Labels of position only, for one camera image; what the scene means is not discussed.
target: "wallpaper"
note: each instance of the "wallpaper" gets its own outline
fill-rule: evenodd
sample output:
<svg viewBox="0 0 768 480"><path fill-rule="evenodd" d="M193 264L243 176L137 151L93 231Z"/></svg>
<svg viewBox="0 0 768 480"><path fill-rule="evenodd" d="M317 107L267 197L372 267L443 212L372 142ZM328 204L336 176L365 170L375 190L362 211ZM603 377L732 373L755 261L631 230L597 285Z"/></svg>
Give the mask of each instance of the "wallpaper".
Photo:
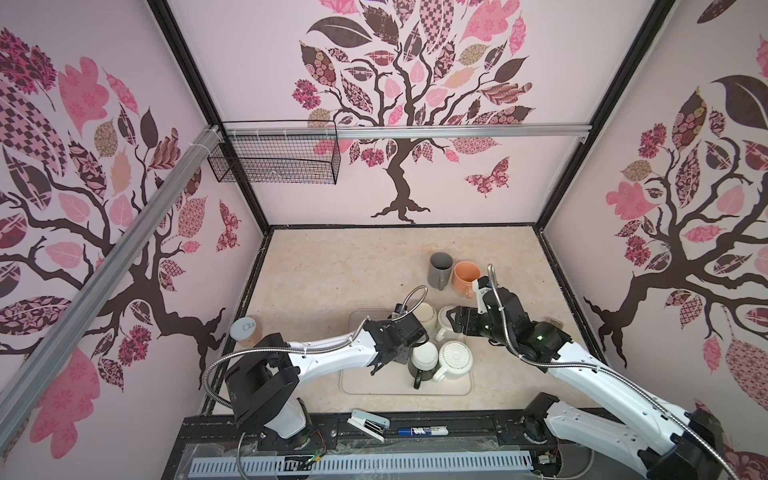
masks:
<svg viewBox="0 0 768 480"><path fill-rule="evenodd" d="M146 5L110 3L59 5L50 25L17 5L0 25L3 386L205 125ZM3 452L2 477L159 476L259 242L237 187L204 164Z"/></svg>
<svg viewBox="0 0 768 480"><path fill-rule="evenodd" d="M611 365L709 409L743 478L768 478L766 15L681 5L547 232Z"/></svg>
<svg viewBox="0 0 768 480"><path fill-rule="evenodd" d="M509 125L589 120L650 2L590 3L611 22L586 15L589 6L526 0L176 2L174 11L225 120ZM243 16L252 23L241 30ZM212 18L233 22L217 39L226 51L200 29ZM607 38L588 68L572 68L571 53ZM576 140L344 140L337 185L254 188L271 223L534 221ZM332 151L332 141L313 146Z"/></svg>

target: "gray mug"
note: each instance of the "gray mug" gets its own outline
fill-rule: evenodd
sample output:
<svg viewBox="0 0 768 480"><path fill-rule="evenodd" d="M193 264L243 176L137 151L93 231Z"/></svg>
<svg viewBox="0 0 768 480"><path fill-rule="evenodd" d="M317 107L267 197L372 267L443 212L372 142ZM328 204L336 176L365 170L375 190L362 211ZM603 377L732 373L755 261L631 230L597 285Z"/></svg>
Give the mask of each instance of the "gray mug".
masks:
<svg viewBox="0 0 768 480"><path fill-rule="evenodd" d="M452 268L453 257L445 252L433 253L429 258L427 283L442 292L442 289L444 289L445 286L448 285L451 281Z"/></svg>

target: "marker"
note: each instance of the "marker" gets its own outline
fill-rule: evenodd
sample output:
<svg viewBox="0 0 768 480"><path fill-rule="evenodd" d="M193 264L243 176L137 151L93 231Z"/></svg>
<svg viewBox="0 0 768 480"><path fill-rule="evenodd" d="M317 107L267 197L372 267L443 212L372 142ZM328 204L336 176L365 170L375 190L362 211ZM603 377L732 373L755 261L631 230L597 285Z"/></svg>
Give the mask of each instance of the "marker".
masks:
<svg viewBox="0 0 768 480"><path fill-rule="evenodd" d="M448 435L448 427L411 427L410 429L398 429L398 435Z"/></svg>

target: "tree wall decal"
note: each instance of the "tree wall decal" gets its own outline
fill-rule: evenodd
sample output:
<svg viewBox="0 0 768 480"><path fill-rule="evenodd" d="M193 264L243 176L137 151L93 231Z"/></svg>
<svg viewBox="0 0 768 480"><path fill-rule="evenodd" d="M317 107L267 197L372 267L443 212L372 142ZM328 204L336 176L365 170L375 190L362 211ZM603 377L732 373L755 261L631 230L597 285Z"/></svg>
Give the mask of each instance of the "tree wall decal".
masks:
<svg viewBox="0 0 768 480"><path fill-rule="evenodd" d="M6 38L13 43L3 43ZM12 58L15 50L9 45L25 46L4 30L0 51ZM38 47L35 52L45 57ZM139 116L131 91L106 72L120 111L114 112L117 129L114 118L103 121L108 113L102 107L107 105L110 91L98 84L99 70L93 60L83 57L80 64L81 71L67 65L66 73L60 72L58 76L62 103L75 125L66 147L53 124L23 92L0 80L0 163L8 168L15 188L8 189L8 185L0 192L0 205L12 212L0 219L0 250L22 245L28 235L39 235L25 253L19 253L18 248L17 253L0 253L0 298L17 288L28 288L25 284L34 281L34 277L82 289L120 235L147 206L150 186L162 185L158 174L173 168L180 156L176 129L171 128L170 135L161 139L150 109ZM2 68L6 65L0 62L0 73L19 84L18 76L11 76ZM47 83L35 81L48 90ZM34 89L27 85L24 92L30 91ZM86 108L82 105L84 101L90 102ZM92 143L98 155L86 147L88 139L78 136L83 125L93 120L103 121L96 128ZM27 163L22 155L36 163ZM159 336L178 334L194 338L200 355L200 380L206 354L209 349L219 348L223 336L216 338L214 334L224 308L216 318L204 322L169 311L164 299L164 290L176 291L174 278L184 273L174 259L192 254L200 247L199 242L192 240L202 227L205 214L206 198L194 197L200 177L198 169L129 268L131 284L106 302L93 327L85 333L99 337L90 357L99 376L108 384L123 389L124 368L145 359L151 340ZM55 204L61 206L64 217L51 218L48 208ZM225 230L217 250L237 245L234 230L240 222L223 203L220 209ZM49 268L51 264L59 268ZM68 299L40 291L6 304L0 309L0 333L22 337L47 329L58 321L69 303ZM28 355L40 342L38 339L25 345L23 341L14 341L13 346L0 343L0 355Z"/></svg>
<svg viewBox="0 0 768 480"><path fill-rule="evenodd" d="M763 226L768 147L755 141L768 131L768 85L746 75L713 83L725 88L727 116L709 109L697 89L681 107L670 135L663 124L641 135L642 158L622 171L631 183L622 181L606 196L615 214L629 220L616 236L627 242L625 256L637 273L618 310L584 300L603 321L598 329L603 349L610 336L626 367L623 328L650 290L673 289L664 307L680 309L681 328L703 317L708 333L702 353L712 371L723 356L725 339L711 318L713 307L721 306L731 333L728 369L741 389L768 410L768 353L737 338L749 333L768 340L768 299L740 291L742 286L768 287ZM749 134L757 137L728 136L731 121L752 127ZM701 247L708 251L691 253ZM750 264L759 273L743 272Z"/></svg>
<svg viewBox="0 0 768 480"><path fill-rule="evenodd" d="M504 4L501 0L457 1L466 3L466 9L475 8L463 31L454 22L454 0L422 0L418 5L416 0L361 2L359 8L351 0L320 2L349 16L322 18L307 32L325 35L336 47L323 50L300 42L303 63L319 85L318 90L310 80L301 79L293 92L296 101L313 110L310 126L324 127L331 119L341 125L378 127L517 124L533 110L509 106L533 86L509 83L526 58L502 61L502 57L513 57L525 40L522 15L514 22L507 20L519 9L519 0ZM358 21L350 18L353 15ZM464 41L470 38L475 43ZM321 94L333 103L332 108L318 108ZM482 104L491 110L480 114ZM433 138L395 138L340 141L339 146L342 153L349 151L350 164L358 159L368 167L388 162L384 170L397 195L372 217L396 212L400 220L415 223L407 213L429 208L411 199L404 169L408 159L432 162L439 151L449 161L459 162L459 154L477 154L498 145L492 138L457 138L452 143L451 149ZM321 142L315 153L327 150ZM499 161L493 174L465 180L487 194L494 186L506 185L507 167L507 161Z"/></svg>

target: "beige tray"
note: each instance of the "beige tray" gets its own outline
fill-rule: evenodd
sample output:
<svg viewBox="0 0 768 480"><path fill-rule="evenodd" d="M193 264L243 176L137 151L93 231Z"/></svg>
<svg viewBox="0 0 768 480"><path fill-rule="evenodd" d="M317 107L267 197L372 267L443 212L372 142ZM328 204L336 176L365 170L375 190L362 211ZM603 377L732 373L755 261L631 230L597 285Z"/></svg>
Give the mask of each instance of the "beige tray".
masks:
<svg viewBox="0 0 768 480"><path fill-rule="evenodd" d="M350 313L346 329L355 330L360 323L370 316L371 320L385 320L391 310L355 310ZM458 339L464 342L464 336ZM339 387L347 395L413 395L413 396L464 396L473 388L472 371L458 380L443 380L437 382L422 382L421 387L413 388L413 377L408 366L390 362L384 365L374 376L373 367L345 369L341 372Z"/></svg>

